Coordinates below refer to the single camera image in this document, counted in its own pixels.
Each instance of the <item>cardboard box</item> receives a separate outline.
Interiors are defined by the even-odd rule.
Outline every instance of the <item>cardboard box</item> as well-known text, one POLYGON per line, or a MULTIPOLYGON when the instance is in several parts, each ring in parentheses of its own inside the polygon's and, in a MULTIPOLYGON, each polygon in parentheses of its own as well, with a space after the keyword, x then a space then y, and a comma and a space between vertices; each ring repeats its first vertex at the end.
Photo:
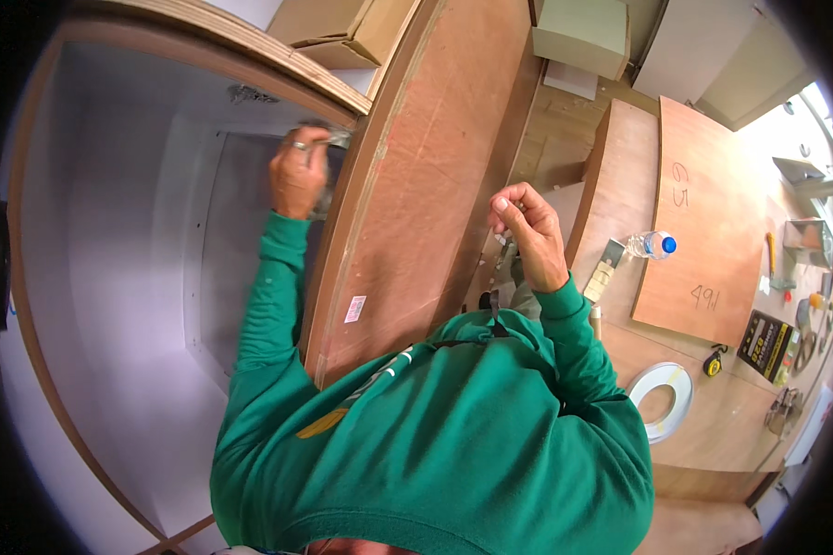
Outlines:
POLYGON ((545 2, 531 29, 534 55, 617 80, 630 57, 626 5, 617 0, 545 2))
POLYGON ((284 0, 267 32, 327 69, 371 69, 392 54, 418 0, 284 0))

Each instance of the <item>hand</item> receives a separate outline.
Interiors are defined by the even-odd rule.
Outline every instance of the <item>hand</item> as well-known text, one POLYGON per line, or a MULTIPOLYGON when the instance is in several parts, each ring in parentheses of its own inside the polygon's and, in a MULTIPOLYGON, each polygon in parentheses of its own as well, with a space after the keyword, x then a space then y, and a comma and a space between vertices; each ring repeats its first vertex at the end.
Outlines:
POLYGON ((490 197, 488 225, 495 234, 512 230, 522 253, 525 280, 534 291, 553 293, 567 283, 559 215, 531 185, 509 185, 490 197), (515 206, 518 202, 524 213, 515 206))
POLYGON ((327 183, 327 139, 321 127, 300 127, 289 132, 268 164, 274 211, 292 219, 306 219, 327 183), (294 148, 300 142, 305 150, 294 148))

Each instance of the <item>edge banding roll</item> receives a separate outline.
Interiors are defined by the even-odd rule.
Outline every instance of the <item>edge banding roll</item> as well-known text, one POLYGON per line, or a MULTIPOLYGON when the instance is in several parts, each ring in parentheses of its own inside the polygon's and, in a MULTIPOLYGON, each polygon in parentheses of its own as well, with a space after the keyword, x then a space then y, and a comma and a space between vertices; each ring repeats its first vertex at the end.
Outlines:
POLYGON ((672 388, 673 402, 665 415, 655 422, 645 424, 647 442, 652 445, 670 437, 681 426, 694 399, 694 383, 691 376, 675 362, 661 362, 645 370, 630 383, 626 394, 638 407, 645 395, 660 385, 672 388))

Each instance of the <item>yellow logo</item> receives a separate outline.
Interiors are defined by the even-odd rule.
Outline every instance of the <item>yellow logo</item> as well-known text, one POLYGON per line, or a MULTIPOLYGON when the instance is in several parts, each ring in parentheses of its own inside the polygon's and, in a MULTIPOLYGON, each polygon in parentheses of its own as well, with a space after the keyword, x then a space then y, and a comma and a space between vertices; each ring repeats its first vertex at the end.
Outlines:
POLYGON ((337 408, 333 412, 318 418, 311 425, 302 428, 299 432, 297 432, 297 437, 300 439, 307 439, 311 438, 314 435, 318 435, 319 433, 326 432, 330 428, 336 426, 336 423, 343 419, 345 413, 349 411, 348 408, 337 408))

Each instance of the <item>green sweatshirt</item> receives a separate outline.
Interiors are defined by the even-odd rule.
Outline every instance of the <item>green sweatshirt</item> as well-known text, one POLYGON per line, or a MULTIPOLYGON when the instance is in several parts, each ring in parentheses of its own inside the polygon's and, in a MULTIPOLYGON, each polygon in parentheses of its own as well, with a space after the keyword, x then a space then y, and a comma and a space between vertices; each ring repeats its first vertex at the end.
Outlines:
POLYGON ((536 294, 540 323, 501 310, 510 338, 461 314, 318 391, 296 347, 308 226, 273 212, 261 240, 211 475, 229 544, 631 553, 654 505, 647 437, 574 284, 536 294), (433 346, 451 340, 474 343, 433 346))

